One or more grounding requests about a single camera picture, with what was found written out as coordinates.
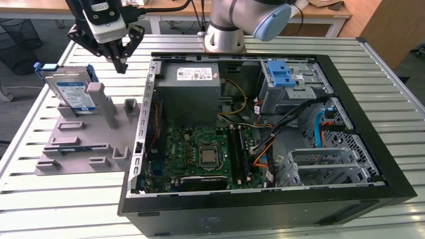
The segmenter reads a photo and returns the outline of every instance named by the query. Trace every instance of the cardboard box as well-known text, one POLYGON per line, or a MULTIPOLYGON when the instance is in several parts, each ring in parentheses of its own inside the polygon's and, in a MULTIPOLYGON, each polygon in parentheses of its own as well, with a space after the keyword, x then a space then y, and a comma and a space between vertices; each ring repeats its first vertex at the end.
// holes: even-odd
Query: cardboard box
POLYGON ((343 0, 308 0, 308 2, 318 7, 328 6, 328 5, 336 4, 338 2, 342 2, 342 1, 343 0))

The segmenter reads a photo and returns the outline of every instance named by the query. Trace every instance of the green circuit board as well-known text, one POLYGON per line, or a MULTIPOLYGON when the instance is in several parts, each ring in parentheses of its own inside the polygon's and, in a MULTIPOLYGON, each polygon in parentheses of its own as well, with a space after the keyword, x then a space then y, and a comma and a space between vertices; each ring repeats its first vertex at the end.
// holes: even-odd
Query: green circuit board
MULTIPOLYGON (((163 175, 154 180, 156 192, 174 192, 171 179, 186 176, 226 176, 228 177, 228 189, 262 188, 259 169, 251 170, 250 181, 243 184, 234 183, 227 131, 227 127, 168 128, 167 158, 163 164, 154 165, 155 171, 162 171, 163 175), (216 167, 203 167, 204 149, 216 149, 219 154, 216 167)), ((242 132, 246 147, 250 148, 255 145, 252 129, 247 127, 242 132)))

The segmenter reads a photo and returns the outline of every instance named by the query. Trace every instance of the ram slot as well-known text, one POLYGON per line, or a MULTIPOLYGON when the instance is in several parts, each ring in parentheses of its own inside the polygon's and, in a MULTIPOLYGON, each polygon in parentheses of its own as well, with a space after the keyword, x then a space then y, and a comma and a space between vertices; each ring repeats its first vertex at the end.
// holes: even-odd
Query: ram slot
POLYGON ((231 156, 231 166, 232 166, 232 179, 234 183, 240 185, 247 181, 246 166, 244 166, 244 151, 240 141, 240 130, 239 128, 230 129, 227 131, 227 143, 228 152, 231 156))
POLYGON ((239 141, 240 141, 240 145, 242 145, 240 152, 242 152, 243 165, 244 165, 244 175, 246 175, 247 181, 251 181, 248 154, 247 154, 246 139, 244 139, 244 134, 243 134, 242 128, 239 128, 239 141))

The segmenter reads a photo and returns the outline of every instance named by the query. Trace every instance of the blue drive bracket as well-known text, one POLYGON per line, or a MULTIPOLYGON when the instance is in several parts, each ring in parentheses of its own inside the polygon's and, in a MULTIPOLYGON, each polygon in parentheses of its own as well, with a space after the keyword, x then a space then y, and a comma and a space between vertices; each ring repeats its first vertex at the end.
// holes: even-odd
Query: blue drive bracket
MULTIPOLYGON (((43 67, 42 67, 42 63, 41 62, 37 62, 35 65, 34 65, 34 71, 37 73, 37 75, 41 77, 41 79, 46 82, 46 79, 45 77, 42 76, 42 72, 47 72, 47 71, 58 71, 58 68, 59 68, 59 65, 58 64, 46 64, 43 67)), ((99 78, 95 74, 95 68, 91 64, 87 64, 86 65, 86 68, 87 68, 87 73, 93 79, 93 82, 99 82, 99 78)))
POLYGON ((295 87, 296 81, 291 78, 291 69, 283 61, 268 61, 268 71, 274 79, 274 86, 295 87))

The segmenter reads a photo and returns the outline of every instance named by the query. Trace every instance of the black mesh bin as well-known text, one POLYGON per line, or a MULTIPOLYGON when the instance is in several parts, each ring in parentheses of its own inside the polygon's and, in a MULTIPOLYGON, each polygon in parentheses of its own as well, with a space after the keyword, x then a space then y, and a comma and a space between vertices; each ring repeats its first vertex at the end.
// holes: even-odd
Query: black mesh bin
POLYGON ((21 32, 0 33, 0 60, 18 75, 34 72, 34 64, 39 60, 21 32))
POLYGON ((22 33, 30 49, 37 49, 42 45, 39 34, 30 19, 0 19, 0 26, 7 33, 13 33, 11 37, 17 36, 17 32, 22 33))

